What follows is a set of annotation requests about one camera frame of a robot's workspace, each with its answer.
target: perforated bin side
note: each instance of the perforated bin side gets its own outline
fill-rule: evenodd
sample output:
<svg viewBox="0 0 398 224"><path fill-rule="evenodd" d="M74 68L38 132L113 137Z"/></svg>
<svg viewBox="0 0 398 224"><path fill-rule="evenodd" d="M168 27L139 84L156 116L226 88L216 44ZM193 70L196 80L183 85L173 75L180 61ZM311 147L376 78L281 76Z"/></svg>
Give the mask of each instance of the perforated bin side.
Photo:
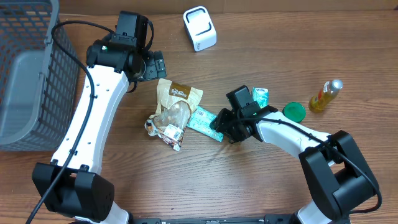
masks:
<svg viewBox="0 0 398 224"><path fill-rule="evenodd" d="M78 65L52 42L50 30L58 22L58 2L55 0L8 2L0 0L0 23L8 24L7 27L0 28L3 30L0 31L0 39L7 39L6 47L10 50L0 50L0 70L5 71L0 74L8 75L7 70L10 69L13 58L25 50L35 49L45 52L42 71L39 74L32 74L42 79L42 86L37 94L37 108L30 118L30 124L23 127L28 127L29 130L20 131L19 133L22 133L20 136L14 134L13 137L17 140L8 141L7 144L0 139L0 150L54 150L66 135L72 120L79 69ZM76 55L62 27L57 29L55 36L69 52ZM9 62L3 63L2 57ZM3 90L4 88L12 87L0 85L2 99L7 92L7 89ZM21 129L17 117L6 122L11 123L7 127Z"/></svg>

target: teal and white package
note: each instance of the teal and white package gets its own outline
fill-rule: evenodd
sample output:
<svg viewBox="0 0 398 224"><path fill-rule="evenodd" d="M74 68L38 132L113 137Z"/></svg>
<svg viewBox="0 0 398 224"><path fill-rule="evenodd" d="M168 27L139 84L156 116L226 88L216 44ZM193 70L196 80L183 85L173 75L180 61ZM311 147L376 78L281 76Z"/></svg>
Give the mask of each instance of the teal and white package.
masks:
<svg viewBox="0 0 398 224"><path fill-rule="evenodd" d="M216 117L216 115L201 108L200 106L197 106L197 110L191 116L187 127L199 131L202 134L206 134L207 136L221 142L224 135L210 128L210 123L216 119Z"/></svg>
<svg viewBox="0 0 398 224"><path fill-rule="evenodd" d="M253 100L257 101L260 108L264 108L268 105L268 90L264 88L253 88L252 91Z"/></svg>

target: green lid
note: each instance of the green lid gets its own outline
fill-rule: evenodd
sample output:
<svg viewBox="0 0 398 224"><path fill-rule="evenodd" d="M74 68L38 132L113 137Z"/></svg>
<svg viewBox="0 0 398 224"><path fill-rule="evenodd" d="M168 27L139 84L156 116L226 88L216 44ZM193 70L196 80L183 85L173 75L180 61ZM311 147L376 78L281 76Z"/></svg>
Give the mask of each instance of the green lid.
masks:
<svg viewBox="0 0 398 224"><path fill-rule="evenodd" d="M296 102L288 103L282 110L282 113L286 116L286 118L297 123L300 123L305 118L304 106Z"/></svg>

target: yellow bottle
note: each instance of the yellow bottle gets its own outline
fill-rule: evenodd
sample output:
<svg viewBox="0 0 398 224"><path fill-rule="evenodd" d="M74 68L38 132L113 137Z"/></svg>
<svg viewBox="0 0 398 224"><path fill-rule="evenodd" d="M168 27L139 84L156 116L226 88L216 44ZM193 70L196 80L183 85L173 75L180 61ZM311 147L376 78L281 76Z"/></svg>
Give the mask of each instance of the yellow bottle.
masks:
<svg viewBox="0 0 398 224"><path fill-rule="evenodd" d="M341 80L327 81L319 93L311 98L308 107L314 113L321 113L326 105L336 98L342 88L343 82Z"/></svg>

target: snack bag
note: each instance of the snack bag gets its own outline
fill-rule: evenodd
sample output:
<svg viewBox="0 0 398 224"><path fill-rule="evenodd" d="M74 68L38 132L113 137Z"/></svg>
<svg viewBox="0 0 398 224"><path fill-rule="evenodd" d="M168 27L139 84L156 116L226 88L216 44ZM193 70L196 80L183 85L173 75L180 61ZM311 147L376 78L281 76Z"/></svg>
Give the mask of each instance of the snack bag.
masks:
<svg viewBox="0 0 398 224"><path fill-rule="evenodd" d="M145 128L150 136L158 135L179 151L185 127L198 106L203 91L161 78L156 88L157 108Z"/></svg>

